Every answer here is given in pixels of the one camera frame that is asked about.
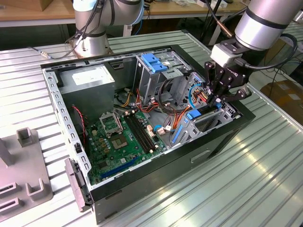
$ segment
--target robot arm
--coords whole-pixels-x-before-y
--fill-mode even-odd
[[[205,63],[209,105],[215,101],[234,101],[251,95],[246,87],[240,88],[235,95],[231,95],[229,89],[248,83],[254,70],[273,67],[257,65],[302,6],[303,0],[251,0],[235,29],[235,36],[216,44],[211,53],[213,62]],[[293,55],[297,46],[296,39],[288,34],[282,35],[293,40]]]
[[[143,0],[74,0],[73,7],[80,34],[74,45],[80,57],[108,53],[105,28],[139,23],[144,13]]]

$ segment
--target aluminum extrusion table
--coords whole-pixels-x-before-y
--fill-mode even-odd
[[[179,44],[200,64],[209,51],[181,31],[109,40],[114,52]],[[62,56],[68,45],[45,46]],[[71,54],[66,59],[73,59]],[[0,227],[94,226],[80,213],[64,160],[69,156],[53,113],[40,64],[30,49],[0,52],[0,137],[17,128],[39,133],[53,198]],[[242,102],[256,115],[223,152],[101,223],[102,226],[299,226],[303,221],[302,126],[258,91]]]

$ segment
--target gray plastic holder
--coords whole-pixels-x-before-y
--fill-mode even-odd
[[[0,139],[0,175],[0,222],[53,197],[37,131]]]

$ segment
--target ram slot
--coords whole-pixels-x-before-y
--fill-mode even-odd
[[[125,117],[125,122],[127,123],[135,138],[141,145],[145,154],[148,154],[150,150],[155,150],[155,145],[153,144],[149,135],[145,132],[144,128],[141,126],[140,122],[135,116]]]

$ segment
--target green circuit board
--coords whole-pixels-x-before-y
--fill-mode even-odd
[[[146,125],[149,123],[144,114],[137,112],[134,116],[144,125],[142,127],[148,134]],[[89,172],[89,178],[92,185],[105,180],[107,177],[103,177],[104,174],[109,174],[112,170],[116,172],[108,177],[150,159],[166,149],[162,140],[155,135],[151,140],[157,148],[153,153],[144,152],[134,133],[126,123],[124,116],[119,116],[118,118],[123,132],[112,135],[110,138],[106,137],[106,132],[100,121],[87,127],[89,143],[89,152],[87,154],[92,167]],[[111,125],[113,127],[116,126],[113,118],[112,120],[106,118],[103,123],[106,128],[112,128]]]

